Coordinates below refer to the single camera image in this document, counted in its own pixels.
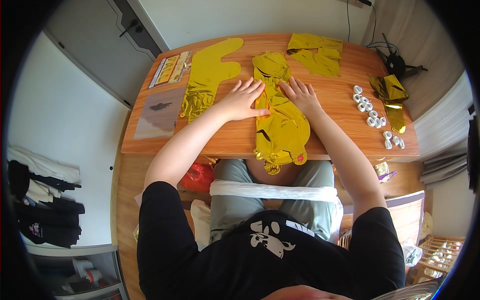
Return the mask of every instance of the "door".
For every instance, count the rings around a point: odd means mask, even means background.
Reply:
[[[65,0],[44,31],[72,62],[129,108],[161,53],[126,0]]]

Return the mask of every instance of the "door handle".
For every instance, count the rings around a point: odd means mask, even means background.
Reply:
[[[128,28],[125,29],[125,31],[122,32],[121,35],[119,35],[119,37],[122,37],[130,28],[133,28],[133,27],[135,27],[135,26],[137,26],[137,25],[138,25],[138,20],[133,19],[133,20],[130,22],[130,26],[128,26]]]

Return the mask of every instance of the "wooden floor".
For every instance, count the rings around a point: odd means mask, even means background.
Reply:
[[[133,231],[138,224],[140,207],[134,197],[142,192],[144,177],[150,162],[155,155],[144,154],[121,154],[120,176],[117,196],[117,239],[120,252],[120,263],[129,293],[130,299],[145,299],[138,284],[138,268],[136,248],[137,243],[133,237]],[[388,163],[390,171],[398,173],[389,182],[382,184],[386,198],[392,198],[417,192],[425,189],[419,181],[423,164],[413,163]],[[351,198],[341,185],[339,178],[335,178],[335,187],[338,189],[338,196],[343,204],[351,204]],[[180,193],[183,201],[191,201],[194,198],[206,200],[209,203],[209,196],[205,194]],[[267,201],[265,206],[276,207],[280,201]],[[191,222],[190,211],[185,211]]]

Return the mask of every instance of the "wooden table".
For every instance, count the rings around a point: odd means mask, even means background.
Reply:
[[[225,97],[237,80],[240,79],[244,81],[253,76],[252,57],[254,55],[261,55],[267,51],[282,52],[287,58],[292,75],[302,80],[305,84],[312,84],[325,112],[348,134],[370,160],[382,158],[388,160],[393,157],[413,157],[420,155],[415,129],[410,113],[406,108],[404,108],[404,116],[407,128],[403,134],[394,133],[394,135],[398,135],[404,140],[405,149],[400,149],[399,146],[393,146],[392,149],[387,150],[384,145],[385,138],[383,137],[383,132],[391,130],[389,122],[387,121],[387,126],[380,129],[369,127],[366,123],[368,115],[365,112],[360,112],[357,109],[357,103],[352,100],[352,88],[357,84],[363,88],[362,95],[370,99],[373,103],[373,109],[376,110],[380,116],[382,116],[382,114],[386,116],[381,100],[373,96],[373,88],[368,81],[369,74],[379,76],[388,75],[382,60],[374,50],[344,42],[342,59],[340,61],[341,76],[325,77],[311,75],[305,67],[286,54],[290,36],[291,34],[286,33],[232,36],[241,37],[243,39],[243,46],[239,50],[224,56],[222,61],[236,61],[240,63],[241,72],[237,77],[220,83],[215,102]],[[198,50],[225,39],[225,37],[222,37],[191,44],[162,53],[157,57],[140,90],[128,121],[121,149],[123,153],[157,153],[168,141],[168,138],[133,139],[146,97],[149,94],[166,89],[187,85],[190,70],[184,73],[179,83],[149,90],[148,86],[161,60],[178,55],[183,51],[191,50],[195,53]],[[187,124],[187,118],[180,118],[179,116],[174,133],[177,133]],[[253,158],[255,132],[254,118],[231,121],[220,128],[200,154],[211,158]],[[305,148],[308,153],[308,159],[329,159],[324,146],[313,131]]]

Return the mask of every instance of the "white plastic bag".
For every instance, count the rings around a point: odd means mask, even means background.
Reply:
[[[401,246],[403,250],[403,259],[404,259],[405,265],[407,267],[415,266],[419,262],[423,254],[422,248],[415,246],[415,244],[412,241],[412,237],[409,237],[408,239],[406,239]]]
[[[336,196],[337,190],[334,187],[288,187],[229,180],[214,180],[210,185],[210,195],[333,202],[334,209],[330,227],[330,238],[328,241],[336,244],[338,240],[340,223],[343,218],[343,205]]]

